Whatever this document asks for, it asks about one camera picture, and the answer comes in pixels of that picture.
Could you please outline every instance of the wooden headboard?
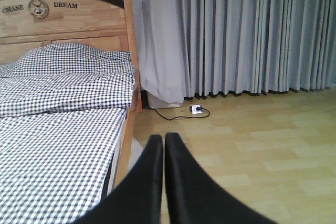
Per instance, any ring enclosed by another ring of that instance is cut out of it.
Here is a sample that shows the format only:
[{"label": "wooden headboard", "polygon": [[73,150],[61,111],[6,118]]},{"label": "wooden headboard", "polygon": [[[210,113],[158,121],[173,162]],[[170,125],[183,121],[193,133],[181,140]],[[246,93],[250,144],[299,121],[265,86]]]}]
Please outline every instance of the wooden headboard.
[{"label": "wooden headboard", "polygon": [[131,51],[141,110],[131,0],[0,0],[0,9],[0,64],[55,42]]}]

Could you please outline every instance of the checkered blanket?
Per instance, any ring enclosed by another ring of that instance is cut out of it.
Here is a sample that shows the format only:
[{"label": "checkered blanket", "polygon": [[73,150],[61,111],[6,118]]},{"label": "checkered blanket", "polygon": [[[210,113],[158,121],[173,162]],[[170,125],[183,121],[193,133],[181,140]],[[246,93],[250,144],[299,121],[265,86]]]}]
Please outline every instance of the checkered blanket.
[{"label": "checkered blanket", "polygon": [[68,223],[99,202],[131,105],[129,59],[52,44],[0,66],[0,223]]},{"label": "checkered blanket", "polygon": [[0,78],[0,118],[43,112],[127,108],[133,73],[65,73]]}]

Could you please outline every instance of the bed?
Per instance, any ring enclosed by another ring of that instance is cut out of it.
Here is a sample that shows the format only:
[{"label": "bed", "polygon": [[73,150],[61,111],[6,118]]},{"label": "bed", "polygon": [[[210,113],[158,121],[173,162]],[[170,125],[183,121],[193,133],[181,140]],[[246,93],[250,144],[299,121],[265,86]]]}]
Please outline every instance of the bed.
[{"label": "bed", "polygon": [[0,0],[0,223],[69,223],[128,172],[131,0]]}]

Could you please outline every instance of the power strip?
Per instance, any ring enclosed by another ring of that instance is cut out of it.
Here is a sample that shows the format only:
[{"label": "power strip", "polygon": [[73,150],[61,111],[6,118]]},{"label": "power strip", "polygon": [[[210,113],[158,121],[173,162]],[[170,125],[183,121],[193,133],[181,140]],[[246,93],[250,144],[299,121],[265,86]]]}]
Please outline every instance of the power strip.
[{"label": "power strip", "polygon": [[198,105],[191,105],[189,107],[189,111],[192,113],[192,114],[202,114],[203,113],[203,110],[202,110],[202,105],[198,104]]}]

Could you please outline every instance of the black cable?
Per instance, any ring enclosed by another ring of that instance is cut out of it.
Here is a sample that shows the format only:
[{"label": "black cable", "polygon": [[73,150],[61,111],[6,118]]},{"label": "black cable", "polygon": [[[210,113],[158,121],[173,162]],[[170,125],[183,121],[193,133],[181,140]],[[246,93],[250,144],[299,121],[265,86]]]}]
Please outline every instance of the black cable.
[{"label": "black cable", "polygon": [[175,116],[174,118],[166,118],[165,116],[161,115],[156,109],[152,109],[152,108],[147,108],[149,110],[154,110],[160,117],[170,121],[170,120],[174,120],[174,119],[191,119],[191,118],[207,118],[208,116],[210,116],[210,111],[205,109],[205,108],[198,108],[197,110],[205,110],[206,112],[208,112],[208,115],[204,115],[204,116],[183,116],[183,115],[179,115],[179,116]]}]

